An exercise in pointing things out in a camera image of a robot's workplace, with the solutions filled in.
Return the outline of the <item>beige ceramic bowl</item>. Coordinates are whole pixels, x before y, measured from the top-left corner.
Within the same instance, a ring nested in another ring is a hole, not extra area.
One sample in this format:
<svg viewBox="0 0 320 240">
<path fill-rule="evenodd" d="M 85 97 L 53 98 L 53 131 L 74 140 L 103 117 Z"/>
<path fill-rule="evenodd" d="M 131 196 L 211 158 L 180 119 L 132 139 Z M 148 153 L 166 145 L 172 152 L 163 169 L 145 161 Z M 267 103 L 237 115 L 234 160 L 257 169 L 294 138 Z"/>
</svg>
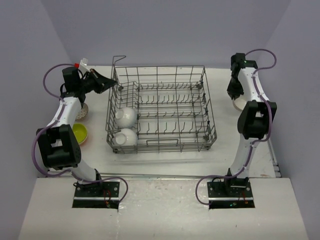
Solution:
<svg viewBox="0 0 320 240">
<path fill-rule="evenodd" d="M 241 96 L 232 100 L 233 107 L 238 111 L 243 111 L 246 104 L 247 104 L 247 101 Z"/>
</svg>

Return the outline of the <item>brown patterned bowl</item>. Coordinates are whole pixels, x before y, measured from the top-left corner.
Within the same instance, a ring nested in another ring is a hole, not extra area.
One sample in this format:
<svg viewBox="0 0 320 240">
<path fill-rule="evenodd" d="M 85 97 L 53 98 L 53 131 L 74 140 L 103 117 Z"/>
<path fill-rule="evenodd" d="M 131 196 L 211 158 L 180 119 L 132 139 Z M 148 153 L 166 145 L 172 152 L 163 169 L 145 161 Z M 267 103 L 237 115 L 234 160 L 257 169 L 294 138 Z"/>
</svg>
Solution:
<svg viewBox="0 0 320 240">
<path fill-rule="evenodd" d="M 89 112 L 89 107 L 86 103 L 83 104 L 81 110 L 77 113 L 75 119 L 77 121 L 83 119 L 84 117 L 86 117 L 86 115 L 88 114 Z"/>
</svg>

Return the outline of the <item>yellow-green bowl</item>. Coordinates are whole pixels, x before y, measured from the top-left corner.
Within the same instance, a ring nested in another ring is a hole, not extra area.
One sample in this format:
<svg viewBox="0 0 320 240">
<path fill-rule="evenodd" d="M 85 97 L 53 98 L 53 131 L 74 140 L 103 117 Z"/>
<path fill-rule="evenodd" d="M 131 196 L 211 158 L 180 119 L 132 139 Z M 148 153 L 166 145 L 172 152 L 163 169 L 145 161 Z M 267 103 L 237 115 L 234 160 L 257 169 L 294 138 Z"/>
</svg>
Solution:
<svg viewBox="0 0 320 240">
<path fill-rule="evenodd" d="M 79 145 L 86 141 L 88 137 L 88 130 L 85 125 L 81 123 L 74 123 L 72 126 L 72 131 Z"/>
</svg>

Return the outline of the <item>grey wire dish rack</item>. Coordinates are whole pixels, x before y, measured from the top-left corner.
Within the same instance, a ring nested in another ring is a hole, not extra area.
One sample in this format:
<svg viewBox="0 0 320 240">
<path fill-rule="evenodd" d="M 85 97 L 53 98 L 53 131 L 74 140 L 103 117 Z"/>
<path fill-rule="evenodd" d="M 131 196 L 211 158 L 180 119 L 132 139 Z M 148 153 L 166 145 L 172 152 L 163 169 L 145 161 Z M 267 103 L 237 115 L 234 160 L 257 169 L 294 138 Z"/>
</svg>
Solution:
<svg viewBox="0 0 320 240">
<path fill-rule="evenodd" d="M 112 59 L 106 141 L 114 153 L 203 151 L 217 140 L 206 69 L 203 65 L 121 66 Z M 137 144 L 120 146 L 116 111 L 135 110 Z"/>
</svg>

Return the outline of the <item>orange bowl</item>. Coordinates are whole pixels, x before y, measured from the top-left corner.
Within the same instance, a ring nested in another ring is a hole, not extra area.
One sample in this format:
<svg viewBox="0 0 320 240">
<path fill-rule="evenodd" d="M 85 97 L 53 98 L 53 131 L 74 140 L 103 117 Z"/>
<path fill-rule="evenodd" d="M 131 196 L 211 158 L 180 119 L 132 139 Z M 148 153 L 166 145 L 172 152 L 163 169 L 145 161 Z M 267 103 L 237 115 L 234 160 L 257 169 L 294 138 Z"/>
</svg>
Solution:
<svg viewBox="0 0 320 240">
<path fill-rule="evenodd" d="M 81 141 L 80 143 L 79 143 L 79 145 L 81 146 L 81 145 L 84 145 L 87 141 L 88 141 L 88 139 L 89 139 L 89 136 L 87 135 L 84 139 L 83 139 L 83 141 Z"/>
</svg>

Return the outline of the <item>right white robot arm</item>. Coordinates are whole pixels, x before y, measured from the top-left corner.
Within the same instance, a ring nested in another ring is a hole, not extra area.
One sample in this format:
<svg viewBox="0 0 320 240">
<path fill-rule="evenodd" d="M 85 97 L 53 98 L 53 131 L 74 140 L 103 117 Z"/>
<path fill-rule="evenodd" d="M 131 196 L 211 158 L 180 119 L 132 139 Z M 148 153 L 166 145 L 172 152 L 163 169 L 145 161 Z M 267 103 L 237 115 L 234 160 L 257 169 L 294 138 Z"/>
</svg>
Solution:
<svg viewBox="0 0 320 240">
<path fill-rule="evenodd" d="M 273 68 L 276 62 L 277 59 L 274 58 L 272 66 L 259 68 L 256 61 L 246 59 L 245 53 L 231 56 L 231 79 L 227 93 L 234 101 L 243 96 L 246 104 L 237 121 L 240 141 L 236 156 L 223 184 L 223 191 L 227 196 L 233 197 L 241 191 L 241 187 L 247 187 L 255 150 L 259 143 L 270 138 L 277 104 L 267 97 L 258 72 Z"/>
</svg>

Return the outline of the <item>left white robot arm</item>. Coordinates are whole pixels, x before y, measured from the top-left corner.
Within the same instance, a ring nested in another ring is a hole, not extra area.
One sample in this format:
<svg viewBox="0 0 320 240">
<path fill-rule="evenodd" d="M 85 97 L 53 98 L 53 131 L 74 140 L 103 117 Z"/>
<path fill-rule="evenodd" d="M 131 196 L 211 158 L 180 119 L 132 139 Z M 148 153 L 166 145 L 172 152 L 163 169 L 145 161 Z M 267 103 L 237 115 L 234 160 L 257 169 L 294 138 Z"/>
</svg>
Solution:
<svg viewBox="0 0 320 240">
<path fill-rule="evenodd" d="M 97 197 L 103 193 L 103 180 L 100 173 L 82 159 L 73 126 L 86 95 L 90 92 L 102 94 L 117 82 L 93 68 L 80 70 L 72 64 L 64 64 L 62 77 L 58 110 L 46 127 L 37 130 L 31 147 L 32 162 L 47 177 L 71 173 L 80 185 L 86 185 L 88 193 Z"/>
</svg>

